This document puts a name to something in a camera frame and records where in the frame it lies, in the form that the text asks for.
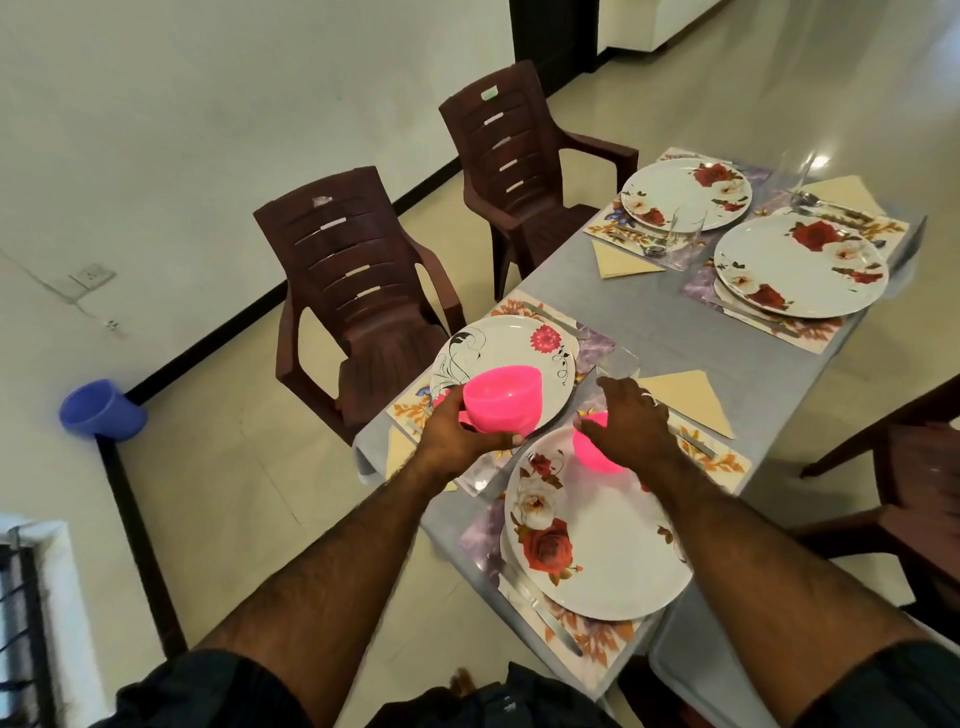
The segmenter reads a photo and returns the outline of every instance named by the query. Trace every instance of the white wall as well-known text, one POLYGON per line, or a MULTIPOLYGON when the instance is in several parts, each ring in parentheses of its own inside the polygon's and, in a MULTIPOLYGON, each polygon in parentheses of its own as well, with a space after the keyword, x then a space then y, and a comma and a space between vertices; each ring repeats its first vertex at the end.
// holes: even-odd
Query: white wall
POLYGON ((128 334, 133 385, 283 276, 254 209, 376 164, 393 198, 456 154, 437 111, 513 60, 507 0, 8 0, 0 249, 128 334))
POLYGON ((513 60, 507 0, 7 0, 0 13, 0 512, 69 524, 109 692, 161 659, 72 387, 131 387, 282 280, 254 209, 376 164, 398 197, 454 158, 438 104, 513 60), (120 322, 125 338, 100 324, 120 322))

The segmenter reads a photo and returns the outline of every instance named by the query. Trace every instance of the yellow napkin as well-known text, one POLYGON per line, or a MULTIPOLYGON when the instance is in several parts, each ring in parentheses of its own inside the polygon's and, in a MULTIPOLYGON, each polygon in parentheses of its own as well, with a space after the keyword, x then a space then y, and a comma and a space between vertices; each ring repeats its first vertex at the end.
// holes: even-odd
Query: yellow napkin
POLYGON ((886 210, 881 207, 874 196, 870 194, 867 185, 856 175, 837 177, 834 180, 823 180, 805 184, 802 190, 812 192, 822 200, 837 205, 845 205, 866 212, 869 215, 885 215, 886 210))
POLYGON ((637 273, 658 273, 663 269, 649 260, 617 250, 612 245, 591 240, 593 252, 597 256, 597 268, 600 278, 615 279, 621 276, 634 276, 637 273))
MULTIPOLYGON (((417 446, 409 437, 396 427, 390 427, 390 439, 387 441, 387 480, 406 464, 416 450, 417 446)), ((457 490, 456 483, 447 483, 444 490, 457 490)))
POLYGON ((735 437, 706 372, 696 370, 674 375, 648 376, 638 379, 636 383, 691 420, 725 437, 735 437))

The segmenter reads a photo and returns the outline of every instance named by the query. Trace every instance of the hairy arm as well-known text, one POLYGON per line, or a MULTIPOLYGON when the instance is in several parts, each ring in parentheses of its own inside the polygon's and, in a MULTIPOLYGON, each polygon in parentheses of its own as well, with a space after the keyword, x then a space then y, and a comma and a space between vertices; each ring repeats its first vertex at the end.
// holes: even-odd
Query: hairy arm
POLYGON ((248 657, 278 677, 317 728, 332 726, 430 499, 477 457, 520 442, 462 429, 459 390, 437 407, 394 478, 265 581, 198 649, 248 657))
POLYGON ((878 651, 928 639, 900 610, 721 491, 677 448, 666 407, 643 397, 635 382, 601 385, 609 426, 580 427, 660 500, 697 583, 780 725, 791 725, 878 651))

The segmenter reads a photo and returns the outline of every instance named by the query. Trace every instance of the power outlet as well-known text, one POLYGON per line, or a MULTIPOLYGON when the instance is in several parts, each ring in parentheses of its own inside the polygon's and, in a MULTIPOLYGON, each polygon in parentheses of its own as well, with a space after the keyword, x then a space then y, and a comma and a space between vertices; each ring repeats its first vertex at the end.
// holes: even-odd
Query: power outlet
POLYGON ((99 288, 114 276, 116 276, 116 274, 113 271, 100 265, 100 263, 90 263, 76 273, 70 274, 70 278, 88 291, 99 288))

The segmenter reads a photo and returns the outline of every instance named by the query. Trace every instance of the tiled floor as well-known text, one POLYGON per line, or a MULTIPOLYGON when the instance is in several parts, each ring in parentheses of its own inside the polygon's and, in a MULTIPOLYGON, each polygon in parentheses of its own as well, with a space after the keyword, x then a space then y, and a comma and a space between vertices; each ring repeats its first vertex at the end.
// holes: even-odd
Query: tiled floor
MULTIPOLYGON (((960 370, 958 76, 960 3, 732 0, 667 53, 611 61, 550 100, 562 126, 637 146, 641 162, 673 144, 760 163, 816 149, 830 157, 826 173, 861 174, 878 197, 931 214, 913 285, 876 305, 748 490, 782 522, 876 502, 863 458, 811 482, 794 479, 791 464, 960 370)), ((606 162, 564 153, 563 164, 570 202, 609 201, 606 162)), ((462 184, 402 222, 438 253, 471 320, 492 305, 491 253, 462 184)), ((348 448, 274 380, 276 325, 275 311, 154 398, 150 427, 122 448, 191 643, 367 493, 348 448)), ((333 393, 342 354, 315 320, 305 328, 301 355, 333 393)), ((845 566, 909 599, 892 560, 845 566)), ((361 725, 459 666, 479 682, 500 678, 508 660, 543 669, 421 536, 340 724, 361 725)))

